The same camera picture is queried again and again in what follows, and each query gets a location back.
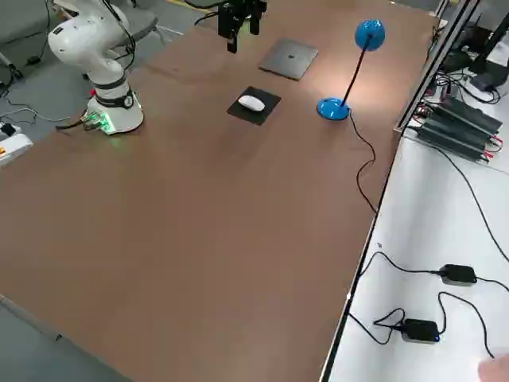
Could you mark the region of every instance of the lamp neck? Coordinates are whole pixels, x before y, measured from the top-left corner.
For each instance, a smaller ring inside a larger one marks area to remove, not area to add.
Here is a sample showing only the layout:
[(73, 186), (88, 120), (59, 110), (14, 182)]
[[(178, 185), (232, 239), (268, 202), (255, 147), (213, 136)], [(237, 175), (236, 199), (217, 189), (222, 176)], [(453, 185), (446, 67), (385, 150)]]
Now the lamp neck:
[(371, 39), (373, 38), (373, 35), (368, 34), (366, 42), (364, 43), (363, 51), (360, 54), (359, 62), (357, 63), (356, 72), (353, 74), (352, 82), (348, 85), (348, 89), (346, 94), (344, 95), (343, 102), (341, 103), (341, 107), (343, 107), (347, 103), (348, 96), (350, 95), (350, 91), (353, 87), (354, 82), (356, 81), (357, 75), (359, 74), (360, 65), (363, 63), (364, 59), (364, 53), (366, 53), (367, 47), (369, 46), (369, 43), (371, 42)]

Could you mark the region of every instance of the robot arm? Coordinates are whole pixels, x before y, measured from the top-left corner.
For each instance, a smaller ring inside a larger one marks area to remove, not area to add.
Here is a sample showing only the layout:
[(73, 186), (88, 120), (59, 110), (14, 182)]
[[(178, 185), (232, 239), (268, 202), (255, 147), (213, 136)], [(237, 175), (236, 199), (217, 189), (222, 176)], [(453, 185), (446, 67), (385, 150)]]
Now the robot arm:
[(237, 37), (246, 19), (251, 17), (251, 34), (258, 36), (260, 34), (260, 19), (267, 11), (266, 0), (223, 0), (204, 6), (195, 4), (191, 0), (185, 0), (185, 2), (198, 9), (218, 7), (217, 32), (221, 37), (228, 39), (228, 52), (231, 53), (237, 53)]
[(82, 122), (106, 134), (135, 129), (143, 121), (142, 108), (127, 83), (124, 68), (107, 55), (126, 34), (130, 37), (126, 16), (108, 0), (66, 2), (79, 14), (58, 25), (48, 42), (55, 56), (87, 73), (95, 85)]

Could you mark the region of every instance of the table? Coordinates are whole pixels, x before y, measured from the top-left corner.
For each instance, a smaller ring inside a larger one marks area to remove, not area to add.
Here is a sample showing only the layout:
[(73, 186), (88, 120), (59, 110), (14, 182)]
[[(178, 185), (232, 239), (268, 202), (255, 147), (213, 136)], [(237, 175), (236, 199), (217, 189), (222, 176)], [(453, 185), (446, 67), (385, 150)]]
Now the table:
[[(376, 200), (434, 20), (271, 2), (237, 55), (195, 28), (135, 71), (133, 134), (53, 134), (2, 169), (2, 293), (134, 380), (318, 379), (372, 214), (356, 188), (369, 149), (315, 105), (347, 87), (373, 17), (387, 43), (350, 100), (377, 150), (362, 180)], [(281, 37), (321, 50), (301, 82), (257, 69)], [(261, 127), (226, 113), (249, 85), (282, 97)]]
[[(471, 182), (500, 246), (509, 248), (509, 176), (451, 158)], [(435, 149), (408, 138), (398, 148), (367, 259), (376, 251), (384, 251), (406, 269), (469, 265), (478, 276), (509, 285), (509, 264), (490, 239), (463, 178)], [(496, 356), (509, 352), (509, 294), (495, 284), (446, 286), (437, 276), (405, 274), (379, 257), (360, 279), (351, 312), (380, 340), (387, 338), (387, 331), (372, 322), (400, 306), (408, 318), (435, 321), (441, 329), (437, 294), (443, 290), (477, 306)], [(328, 381), (424, 382), (432, 373), (436, 382), (477, 382), (478, 364), (488, 359), (479, 318), (453, 298), (445, 296), (443, 302), (448, 329), (436, 345), (411, 344), (394, 333), (389, 345), (380, 346), (349, 318)]]

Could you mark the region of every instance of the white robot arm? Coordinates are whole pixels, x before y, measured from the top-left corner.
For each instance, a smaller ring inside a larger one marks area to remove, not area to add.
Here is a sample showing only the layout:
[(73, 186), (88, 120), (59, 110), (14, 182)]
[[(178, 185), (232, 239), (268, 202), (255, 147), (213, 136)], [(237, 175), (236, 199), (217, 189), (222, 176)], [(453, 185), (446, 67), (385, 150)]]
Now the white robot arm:
[(143, 122), (142, 107), (127, 83), (121, 64), (107, 51), (126, 38), (129, 22), (108, 0), (66, 0), (79, 15), (48, 36), (55, 55), (88, 74), (95, 85), (82, 121), (106, 134), (131, 131)]

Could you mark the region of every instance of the lamp shade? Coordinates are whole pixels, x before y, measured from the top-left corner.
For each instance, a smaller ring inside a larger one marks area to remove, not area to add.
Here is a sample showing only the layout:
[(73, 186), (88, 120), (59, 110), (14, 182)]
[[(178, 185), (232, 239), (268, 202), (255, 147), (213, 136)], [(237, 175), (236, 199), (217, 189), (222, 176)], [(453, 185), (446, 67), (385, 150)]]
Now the lamp shade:
[(368, 37), (371, 36), (366, 50), (372, 52), (382, 46), (385, 41), (385, 28), (380, 20), (366, 20), (356, 30), (356, 44), (363, 49)]

